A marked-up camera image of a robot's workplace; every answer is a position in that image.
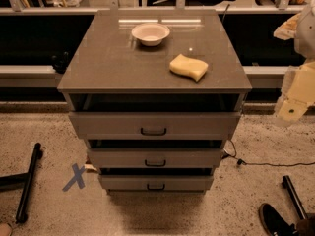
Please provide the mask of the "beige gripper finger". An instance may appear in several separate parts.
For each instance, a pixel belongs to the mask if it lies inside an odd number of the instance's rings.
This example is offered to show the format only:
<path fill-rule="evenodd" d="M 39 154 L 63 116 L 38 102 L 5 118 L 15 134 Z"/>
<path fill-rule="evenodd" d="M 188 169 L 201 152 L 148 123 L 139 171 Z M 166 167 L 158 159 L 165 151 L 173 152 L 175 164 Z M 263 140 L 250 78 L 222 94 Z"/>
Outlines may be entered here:
<path fill-rule="evenodd" d="M 289 40 L 295 37 L 297 22 L 300 14 L 296 14 L 290 17 L 287 21 L 282 23 L 279 27 L 274 31 L 274 37 L 282 40 Z"/>
<path fill-rule="evenodd" d="M 307 111 L 308 105 L 297 100 L 280 98 L 275 106 L 275 123 L 289 127 L 297 122 Z"/>

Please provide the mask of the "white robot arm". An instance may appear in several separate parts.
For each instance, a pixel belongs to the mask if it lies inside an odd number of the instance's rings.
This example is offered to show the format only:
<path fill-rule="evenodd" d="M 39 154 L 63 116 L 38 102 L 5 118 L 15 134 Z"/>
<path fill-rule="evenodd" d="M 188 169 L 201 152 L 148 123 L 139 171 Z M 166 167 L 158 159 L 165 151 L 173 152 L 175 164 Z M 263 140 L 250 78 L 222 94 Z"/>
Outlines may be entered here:
<path fill-rule="evenodd" d="M 274 108 L 275 122 L 288 127 L 315 103 L 315 0 L 282 23 L 274 37 L 294 40 L 294 50 L 305 58 L 299 67 L 290 66 L 283 77 L 281 96 Z"/>

